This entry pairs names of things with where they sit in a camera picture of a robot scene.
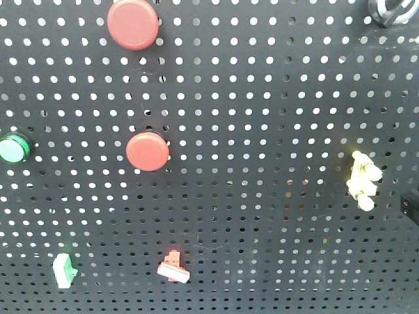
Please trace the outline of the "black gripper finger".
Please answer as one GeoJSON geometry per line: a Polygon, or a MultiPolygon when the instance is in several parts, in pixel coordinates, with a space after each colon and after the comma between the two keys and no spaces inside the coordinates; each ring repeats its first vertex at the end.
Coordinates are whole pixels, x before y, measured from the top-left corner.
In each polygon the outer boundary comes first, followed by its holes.
{"type": "Polygon", "coordinates": [[[401,195],[401,212],[416,225],[419,225],[418,189],[406,191],[401,195]]]}

